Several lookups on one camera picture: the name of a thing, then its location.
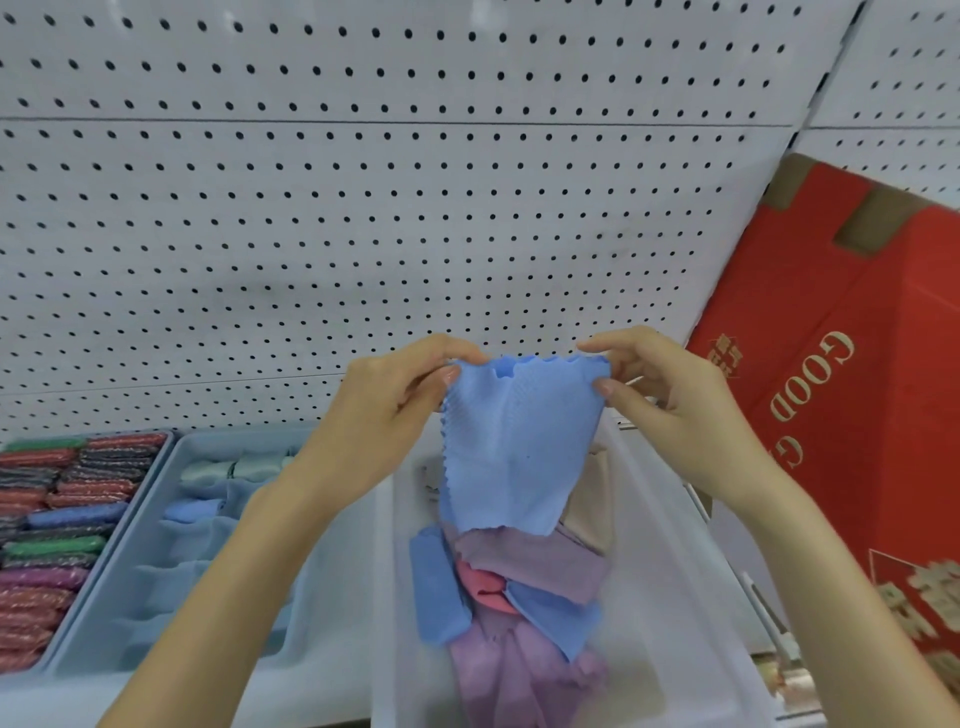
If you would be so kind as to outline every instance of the plastic packaging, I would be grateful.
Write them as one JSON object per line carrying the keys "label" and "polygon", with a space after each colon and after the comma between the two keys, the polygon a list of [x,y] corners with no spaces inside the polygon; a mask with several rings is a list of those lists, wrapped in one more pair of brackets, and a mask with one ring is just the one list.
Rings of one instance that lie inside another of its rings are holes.
{"label": "plastic packaging", "polygon": [[96,553],[55,553],[49,556],[4,556],[4,569],[51,569],[54,567],[69,569],[83,567],[89,569],[97,563]]}
{"label": "plastic packaging", "polygon": [[101,523],[99,525],[74,525],[65,528],[40,528],[33,531],[20,531],[15,540],[24,543],[28,541],[50,541],[52,539],[76,539],[81,536],[109,538],[114,527],[113,523]]}
{"label": "plastic packaging", "polygon": [[11,503],[25,503],[27,505],[40,505],[47,495],[47,489],[42,487],[35,488],[0,488],[0,505],[10,505]]}
{"label": "plastic packaging", "polygon": [[47,556],[54,553],[100,553],[107,539],[103,536],[84,536],[80,539],[59,539],[55,541],[10,541],[3,545],[3,552],[9,556]]}
{"label": "plastic packaging", "polygon": [[136,493],[132,480],[68,480],[57,485],[57,493],[67,496],[95,496],[98,493]]}
{"label": "plastic packaging", "polygon": [[19,652],[0,650],[0,675],[30,669],[43,656],[42,652]]}
{"label": "plastic packaging", "polygon": [[50,607],[0,610],[0,630],[8,627],[42,627],[53,629],[63,620],[63,612]]}
{"label": "plastic packaging", "polygon": [[69,465],[76,457],[77,451],[70,448],[0,452],[0,467]]}
{"label": "plastic packaging", "polygon": [[130,500],[129,494],[116,492],[91,493],[89,495],[51,493],[44,499],[50,508],[73,508],[82,505],[126,502],[127,500]]}
{"label": "plastic packaging", "polygon": [[90,575],[89,569],[0,569],[3,587],[53,587],[76,592]]}
{"label": "plastic packaging", "polygon": [[49,587],[0,587],[0,609],[59,609],[65,612],[77,596]]}
{"label": "plastic packaging", "polygon": [[4,452],[21,452],[34,449],[82,448],[86,445],[84,437],[58,437],[53,440],[17,440],[4,448]]}
{"label": "plastic packaging", "polygon": [[86,441],[88,449],[96,448],[123,448],[126,446],[153,445],[160,447],[166,442],[165,432],[136,432],[129,435],[110,435],[97,437]]}
{"label": "plastic packaging", "polygon": [[21,651],[41,649],[53,639],[54,633],[43,627],[0,627],[0,649]]}

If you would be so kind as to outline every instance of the hand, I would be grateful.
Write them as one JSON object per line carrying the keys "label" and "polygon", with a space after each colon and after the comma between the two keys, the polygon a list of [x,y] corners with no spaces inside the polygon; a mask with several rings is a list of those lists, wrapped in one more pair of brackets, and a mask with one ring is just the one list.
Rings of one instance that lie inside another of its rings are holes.
{"label": "hand", "polygon": [[386,356],[354,359],[330,409],[290,469],[298,480],[324,483],[324,504],[346,508],[399,467],[444,401],[460,367],[483,364],[469,341],[435,333]]}
{"label": "hand", "polygon": [[612,378],[594,387],[681,478],[734,510],[754,502],[769,482],[764,474],[778,466],[717,367],[648,327],[596,334],[577,346],[607,353]]}

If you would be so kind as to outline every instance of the blue cloth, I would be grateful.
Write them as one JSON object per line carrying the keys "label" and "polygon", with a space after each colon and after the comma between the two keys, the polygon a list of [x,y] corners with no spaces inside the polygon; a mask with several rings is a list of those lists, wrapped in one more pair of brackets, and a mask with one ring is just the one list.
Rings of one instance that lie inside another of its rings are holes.
{"label": "blue cloth", "polygon": [[574,604],[518,581],[508,581],[504,595],[569,662],[577,659],[590,632],[600,623],[600,602],[595,599],[590,604]]}
{"label": "blue cloth", "polygon": [[446,485],[446,479],[440,484],[440,500],[438,506],[440,508],[441,522],[453,526],[454,530],[458,530],[457,518],[453,515],[453,505],[450,503],[450,489]]}
{"label": "blue cloth", "polygon": [[56,508],[52,511],[37,511],[27,515],[31,528],[61,528],[68,525],[92,523],[116,523],[123,518],[128,503],[105,503],[102,505],[79,505],[75,508]]}
{"label": "blue cloth", "polygon": [[183,498],[174,500],[163,511],[166,521],[177,523],[196,523],[212,519],[224,509],[226,502],[222,498]]}
{"label": "blue cloth", "polygon": [[444,468],[461,532],[557,527],[584,468],[604,401],[602,356],[505,356],[461,373],[444,400]]}
{"label": "blue cloth", "polygon": [[410,565],[420,639],[427,644],[446,644],[470,629],[473,613],[438,525],[427,526],[410,539]]}

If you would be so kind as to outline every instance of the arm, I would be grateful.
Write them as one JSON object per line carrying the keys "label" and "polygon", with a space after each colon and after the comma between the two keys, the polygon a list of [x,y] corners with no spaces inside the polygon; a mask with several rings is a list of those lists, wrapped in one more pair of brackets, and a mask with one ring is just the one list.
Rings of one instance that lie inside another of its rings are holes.
{"label": "arm", "polygon": [[230,726],[276,615],[334,517],[392,473],[472,344],[435,334],[348,368],[293,463],[258,490],[100,728]]}
{"label": "arm", "polygon": [[716,367],[647,327],[580,348],[608,352],[613,378],[597,380],[598,391],[750,529],[831,725],[960,726],[960,708],[816,503],[764,450]]}

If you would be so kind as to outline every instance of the finger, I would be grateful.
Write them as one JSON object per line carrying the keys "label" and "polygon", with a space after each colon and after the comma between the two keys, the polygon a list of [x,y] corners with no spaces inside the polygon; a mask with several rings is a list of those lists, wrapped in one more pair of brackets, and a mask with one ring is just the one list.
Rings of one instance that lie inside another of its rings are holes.
{"label": "finger", "polygon": [[684,358],[692,356],[680,344],[650,327],[622,328],[591,336],[578,342],[582,352],[628,351],[653,364],[665,376],[683,366]]}
{"label": "finger", "polygon": [[656,432],[667,426],[668,418],[673,417],[647,401],[638,391],[616,379],[601,377],[593,382],[593,387],[603,396],[607,404],[615,407],[648,439],[654,439]]}
{"label": "finger", "polygon": [[440,407],[446,397],[446,390],[459,375],[460,367],[450,365],[427,376],[396,413],[396,424],[404,431],[416,433],[414,439],[420,437],[430,413]]}
{"label": "finger", "polygon": [[490,360],[476,344],[443,333],[431,334],[384,358],[392,376],[401,379],[404,387],[418,376],[443,366],[449,359],[463,359],[470,364],[485,364]]}
{"label": "finger", "polygon": [[670,387],[665,381],[645,376],[628,386],[635,392],[639,392],[642,397],[653,397],[662,402],[670,401]]}

